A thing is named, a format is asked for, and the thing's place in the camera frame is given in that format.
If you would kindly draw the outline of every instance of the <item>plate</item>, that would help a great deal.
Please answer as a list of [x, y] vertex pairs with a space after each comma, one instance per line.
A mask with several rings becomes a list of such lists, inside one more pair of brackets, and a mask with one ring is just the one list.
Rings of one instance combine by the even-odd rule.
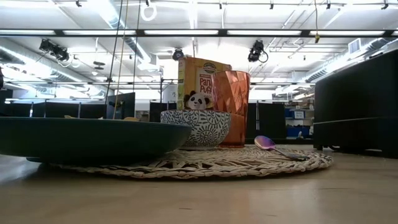
[[133, 162], [180, 147], [191, 127], [100, 119], [0, 118], [0, 154], [41, 162]]

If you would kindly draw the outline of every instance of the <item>patterned bowl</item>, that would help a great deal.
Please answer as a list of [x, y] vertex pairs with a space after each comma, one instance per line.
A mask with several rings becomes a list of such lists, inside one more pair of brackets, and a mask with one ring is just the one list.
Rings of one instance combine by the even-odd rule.
[[231, 114], [212, 110], [168, 110], [160, 116], [162, 123], [192, 127], [191, 135], [181, 149], [208, 150], [219, 145], [228, 134]]

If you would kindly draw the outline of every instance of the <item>panda puffs box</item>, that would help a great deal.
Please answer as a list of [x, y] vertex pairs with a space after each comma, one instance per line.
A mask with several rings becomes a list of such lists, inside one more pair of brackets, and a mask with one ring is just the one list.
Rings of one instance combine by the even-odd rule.
[[231, 70], [226, 65], [201, 58], [186, 57], [178, 61], [177, 109], [213, 108], [211, 76]]

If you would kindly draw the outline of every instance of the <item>round wicker mat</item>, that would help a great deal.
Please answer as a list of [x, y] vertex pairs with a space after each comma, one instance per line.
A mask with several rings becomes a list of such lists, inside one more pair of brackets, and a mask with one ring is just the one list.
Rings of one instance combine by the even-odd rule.
[[131, 166], [70, 166], [52, 164], [61, 169], [100, 173], [133, 178], [172, 177], [191, 179], [198, 177], [264, 177], [281, 173], [304, 172], [327, 168], [333, 158], [311, 151], [283, 149], [286, 152], [308, 156], [306, 161], [291, 161], [276, 151], [265, 151], [255, 146], [243, 149], [216, 149], [210, 151], [175, 150], [156, 161], [140, 162]]

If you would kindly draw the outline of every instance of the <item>purple spoon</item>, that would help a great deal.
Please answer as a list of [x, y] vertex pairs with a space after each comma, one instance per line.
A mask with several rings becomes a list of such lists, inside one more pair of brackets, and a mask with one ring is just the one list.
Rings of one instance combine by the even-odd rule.
[[281, 153], [282, 155], [284, 155], [285, 157], [292, 159], [292, 160], [302, 161], [302, 160], [309, 159], [308, 156], [301, 156], [301, 155], [297, 155], [297, 154], [293, 154], [293, 153], [287, 153], [287, 152], [277, 149], [276, 144], [273, 142], [273, 140], [271, 140], [265, 136], [257, 136], [254, 139], [254, 143], [259, 149], [264, 149], [264, 150], [272, 149], [272, 150], [275, 150], [275, 151]]

